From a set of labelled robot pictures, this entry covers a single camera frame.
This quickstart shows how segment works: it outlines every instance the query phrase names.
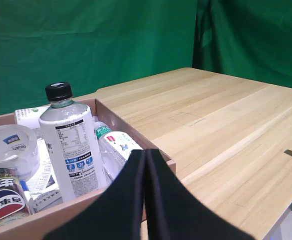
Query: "wooden table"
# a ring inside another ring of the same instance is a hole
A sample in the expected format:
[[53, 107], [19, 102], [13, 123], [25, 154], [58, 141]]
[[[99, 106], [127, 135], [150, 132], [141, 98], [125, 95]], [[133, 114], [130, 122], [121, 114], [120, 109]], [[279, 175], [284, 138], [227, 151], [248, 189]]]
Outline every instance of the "wooden table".
[[182, 68], [88, 96], [168, 153], [197, 199], [258, 240], [288, 213], [291, 88]]

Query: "small water bottle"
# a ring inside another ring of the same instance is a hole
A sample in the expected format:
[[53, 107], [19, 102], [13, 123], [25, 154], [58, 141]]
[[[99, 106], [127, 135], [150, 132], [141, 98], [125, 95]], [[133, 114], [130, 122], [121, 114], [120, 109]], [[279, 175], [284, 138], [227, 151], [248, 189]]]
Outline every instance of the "small water bottle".
[[46, 86], [51, 106], [39, 124], [63, 202], [106, 185], [98, 141], [88, 105], [72, 100], [67, 82]]
[[112, 131], [101, 121], [95, 122], [94, 126], [104, 168], [115, 179], [131, 151], [142, 148], [125, 132]]

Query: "black object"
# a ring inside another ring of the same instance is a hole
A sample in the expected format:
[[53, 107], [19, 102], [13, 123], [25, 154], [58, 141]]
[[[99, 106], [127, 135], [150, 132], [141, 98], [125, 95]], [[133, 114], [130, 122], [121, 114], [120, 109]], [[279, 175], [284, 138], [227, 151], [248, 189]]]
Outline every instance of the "black object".
[[51, 102], [62, 101], [73, 96], [71, 86], [68, 82], [56, 82], [46, 86], [47, 98]]
[[201, 204], [159, 150], [133, 150], [108, 189], [45, 240], [139, 240], [143, 199], [150, 240], [253, 240]]

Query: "cardboard box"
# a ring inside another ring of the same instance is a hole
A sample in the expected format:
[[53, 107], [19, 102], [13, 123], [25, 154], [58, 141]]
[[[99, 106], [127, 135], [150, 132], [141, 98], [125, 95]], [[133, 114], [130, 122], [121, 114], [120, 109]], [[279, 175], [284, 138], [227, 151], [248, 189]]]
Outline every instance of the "cardboard box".
[[[99, 121], [105, 122], [112, 130], [126, 132], [143, 149], [157, 148], [151, 141], [141, 135], [137, 130], [122, 120], [118, 115], [108, 109], [95, 98], [81, 100], [80, 102], [90, 106], [93, 115], [98, 116]], [[0, 115], [0, 125], [14, 124], [13, 113]], [[171, 158], [161, 151], [168, 166], [176, 173], [176, 164]], [[90, 192], [70, 202], [41, 211], [34, 215], [25, 217], [6, 226], [0, 227], [0, 240], [11, 239], [42, 239], [45, 233], [61, 226], [85, 208], [102, 194], [106, 188]]]

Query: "clear packing tape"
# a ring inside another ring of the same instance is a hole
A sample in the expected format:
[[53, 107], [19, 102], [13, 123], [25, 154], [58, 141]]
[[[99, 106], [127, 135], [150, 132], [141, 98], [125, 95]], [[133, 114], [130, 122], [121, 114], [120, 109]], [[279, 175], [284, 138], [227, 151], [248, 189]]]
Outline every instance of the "clear packing tape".
[[13, 169], [19, 180], [29, 180], [40, 165], [37, 136], [22, 125], [0, 126], [0, 168]]

